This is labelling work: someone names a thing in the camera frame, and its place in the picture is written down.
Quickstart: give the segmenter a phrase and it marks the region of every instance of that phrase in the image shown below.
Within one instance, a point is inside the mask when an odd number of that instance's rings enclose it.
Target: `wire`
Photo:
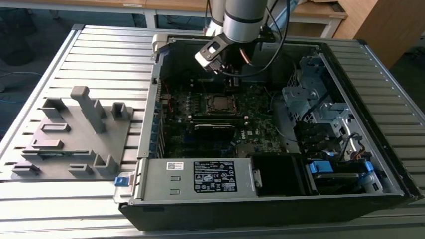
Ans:
[[[359,140],[357,141],[357,144],[359,145],[361,149],[358,150],[358,152],[354,154],[353,159],[358,160],[359,156],[365,153],[366,148],[365,146],[361,144]]]
[[[13,75],[13,74],[30,74],[30,75],[37,75],[37,76],[42,76],[39,73],[35,73],[35,72],[30,72],[30,71],[17,71],[17,72],[8,72],[8,71],[4,71],[6,72],[4,75],[0,75],[0,78],[4,77],[4,76],[9,76],[9,75]]]
[[[251,66],[251,67],[257,67],[257,66],[254,66],[254,65],[251,64],[250,58],[247,57],[243,48],[239,48],[238,51],[239,51],[241,57],[243,58],[245,63],[246,63],[249,66]]]
[[[267,64],[265,65],[265,67],[258,70],[257,72],[254,73],[250,73],[250,74],[246,74],[246,75],[241,75],[241,74],[231,74],[229,72],[225,72],[222,71],[222,74],[226,75],[226,76],[231,76],[231,77],[250,77],[250,76],[255,76],[258,74],[261,74],[267,68],[269,66],[271,65],[273,61],[275,60],[275,57],[279,53],[279,50],[283,46],[283,42],[285,42],[285,39],[286,39],[286,35],[287,35],[287,26],[289,26],[289,12],[290,12],[290,1],[286,0],[286,24],[285,24],[285,33],[283,33],[283,37],[281,38],[281,41],[279,41],[279,45],[277,47],[277,50],[274,52],[274,55],[271,56],[271,59],[269,60]]]
[[[273,99],[274,99],[275,94],[277,94],[277,92],[275,92],[275,93],[273,94],[273,96],[271,96],[269,111],[271,111],[271,110],[273,110],[273,108],[271,108],[271,104],[273,104]]]
[[[8,103],[8,104],[17,104],[17,103],[24,103],[25,101],[4,101],[4,100],[0,100],[0,102]]]
[[[203,27],[207,28],[207,7],[210,6],[209,4],[210,0],[206,0],[206,6],[205,6],[205,17],[203,17]]]
[[[271,16],[271,11],[267,9],[267,7],[265,8],[265,10],[266,10],[267,16]],[[278,29],[278,26],[277,26],[277,22],[275,22],[273,17],[271,17],[271,21],[273,21],[273,24],[275,26],[275,30],[278,32],[278,36],[279,36],[279,39],[281,39],[281,32],[279,32],[279,29]]]
[[[273,5],[271,5],[271,8],[270,8],[270,12],[273,12],[274,7],[275,7],[275,5],[277,5],[277,2],[278,2],[278,0],[274,1]],[[270,17],[270,15],[266,16],[265,24],[267,24],[269,17]]]
[[[351,133],[347,138],[346,138],[346,141],[343,142],[342,144],[342,150],[341,150],[341,156],[339,156],[339,161],[343,159],[343,153],[345,153],[345,150],[346,150],[346,147],[347,147],[347,144],[351,140],[353,137],[358,136],[358,133]]]
[[[266,87],[263,87],[263,90],[265,90],[265,92],[266,92],[267,96],[270,96],[270,97],[271,97],[270,92],[266,90]]]
[[[283,136],[283,134],[278,131],[278,128],[274,126],[274,129],[277,131],[277,133],[279,134],[279,136],[282,136],[287,141],[291,141],[294,143],[298,143],[298,141],[293,140],[293,139],[289,139],[286,136]]]
[[[303,119],[306,118],[306,116],[313,112],[313,110],[318,107],[318,105],[323,102],[323,100],[326,99],[326,97],[329,96],[329,91],[326,91],[326,93],[319,97],[319,99],[317,100],[317,102],[313,104],[313,106],[307,109],[307,111],[303,113],[301,120],[303,121]]]

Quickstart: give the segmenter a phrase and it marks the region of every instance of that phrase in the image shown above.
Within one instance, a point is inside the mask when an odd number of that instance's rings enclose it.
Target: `black cable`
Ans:
[[[205,17],[203,17],[203,27],[207,27],[206,24],[206,16],[207,16],[207,5],[209,5],[210,0],[206,0],[206,6],[205,6]]]
[[[345,150],[346,150],[346,147],[347,147],[347,144],[349,144],[349,142],[350,142],[350,139],[353,138],[353,137],[355,137],[355,136],[358,136],[358,133],[351,133],[349,136],[347,136],[347,138],[346,138],[346,141],[343,142],[343,144],[342,144],[342,150],[341,150],[341,156],[339,156],[339,161],[343,159],[343,154],[345,154]]]
[[[210,8],[210,16],[213,17],[211,1],[206,1],[207,7]]]
[[[289,26],[289,14],[290,14],[290,0],[286,0],[286,24],[285,24],[285,33],[283,33],[283,37],[282,37],[282,39],[281,39],[281,41],[279,41],[279,45],[278,45],[278,47],[277,47],[277,50],[275,50],[275,52],[274,52],[274,55],[273,55],[270,61],[267,62],[267,64],[265,65],[265,67],[263,67],[261,70],[258,70],[255,73],[250,73],[250,74],[246,74],[246,75],[231,74],[231,73],[229,73],[229,72],[222,71],[222,74],[223,74],[223,75],[231,76],[231,77],[250,77],[250,76],[255,76],[255,75],[261,74],[261,73],[269,68],[269,66],[271,65],[273,61],[275,60],[275,57],[277,57],[277,55],[278,55],[278,53],[279,53],[279,50],[281,50],[281,48],[282,48],[282,46],[283,46],[283,42],[285,42],[285,39],[286,39],[287,26]]]
[[[270,8],[270,12],[273,12],[274,7],[275,7],[275,5],[277,5],[277,2],[278,2],[278,0],[274,1],[273,5],[271,5],[271,8]],[[269,17],[270,17],[270,15],[266,16],[265,25],[267,25],[267,19],[269,19]]]
[[[323,102],[323,100],[326,99],[327,96],[329,96],[329,91],[326,91],[326,93],[318,98],[318,101],[313,104],[313,106],[303,113],[299,121],[303,121],[305,117],[313,112],[313,110],[315,110],[315,108]]]
[[[267,9],[267,7],[265,7],[265,10],[266,10],[266,13],[267,13],[267,16],[271,16],[271,11]],[[279,35],[279,39],[281,39],[281,32],[279,32],[279,29],[278,29],[278,26],[277,26],[277,22],[275,22],[275,19],[271,17],[271,21],[273,21],[273,24],[275,26],[275,30],[278,32],[278,35]]]

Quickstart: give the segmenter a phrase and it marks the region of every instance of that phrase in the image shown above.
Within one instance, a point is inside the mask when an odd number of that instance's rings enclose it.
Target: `warning label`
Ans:
[[[193,162],[197,193],[237,192],[233,161]]]

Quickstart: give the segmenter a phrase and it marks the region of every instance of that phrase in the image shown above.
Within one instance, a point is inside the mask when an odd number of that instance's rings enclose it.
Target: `workbench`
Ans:
[[[134,170],[143,107],[149,88],[151,37],[157,33],[201,35],[173,31],[75,25],[45,70],[21,112],[0,143],[0,177],[9,176],[20,151],[31,139],[43,113],[37,108],[46,97],[69,98],[73,86],[87,86],[89,96],[102,106],[115,101],[134,108],[121,171]],[[315,41],[290,37],[291,41]],[[326,39],[347,77],[394,151],[419,188],[425,187],[425,116],[367,45],[355,40]],[[141,232],[121,215],[113,202],[114,185],[93,182],[0,183],[0,238],[101,237],[230,237],[291,233],[289,238],[361,238],[393,235],[422,236],[425,201],[393,210],[373,212],[346,223],[211,229],[201,231]]]
[[[157,28],[157,15],[203,17],[206,0],[0,0],[0,7],[143,14],[146,27]],[[289,21],[325,25],[318,33],[310,27],[306,31],[331,38],[346,17],[346,13],[334,11],[329,4],[306,2],[298,5]],[[299,33],[305,35],[299,30],[293,31],[293,34]]]

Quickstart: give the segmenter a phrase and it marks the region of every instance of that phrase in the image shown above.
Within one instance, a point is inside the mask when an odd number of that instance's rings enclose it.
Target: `blue latch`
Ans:
[[[370,162],[366,161],[366,162],[365,162],[365,166],[366,166],[367,172],[371,172],[371,171],[374,170],[373,165],[371,165]]]
[[[127,187],[129,181],[130,181],[130,178],[127,177],[115,177],[113,184],[115,187]]]
[[[329,161],[314,161],[309,164],[311,173],[333,173]]]

